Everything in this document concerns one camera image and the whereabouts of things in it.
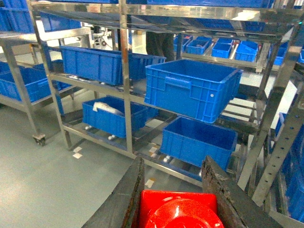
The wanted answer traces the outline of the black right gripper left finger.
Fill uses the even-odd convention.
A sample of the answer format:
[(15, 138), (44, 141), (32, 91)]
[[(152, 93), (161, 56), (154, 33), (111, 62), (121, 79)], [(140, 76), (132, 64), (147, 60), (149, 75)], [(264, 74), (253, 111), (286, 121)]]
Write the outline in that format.
[(83, 227), (138, 228), (144, 175), (144, 159), (136, 157), (112, 193)]

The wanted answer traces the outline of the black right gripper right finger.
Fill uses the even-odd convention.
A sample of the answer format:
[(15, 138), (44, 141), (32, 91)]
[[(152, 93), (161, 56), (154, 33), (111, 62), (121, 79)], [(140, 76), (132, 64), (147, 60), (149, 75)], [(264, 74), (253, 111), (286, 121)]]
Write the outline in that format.
[(202, 191), (216, 195), (218, 216), (226, 228), (280, 228), (209, 156), (201, 167)]

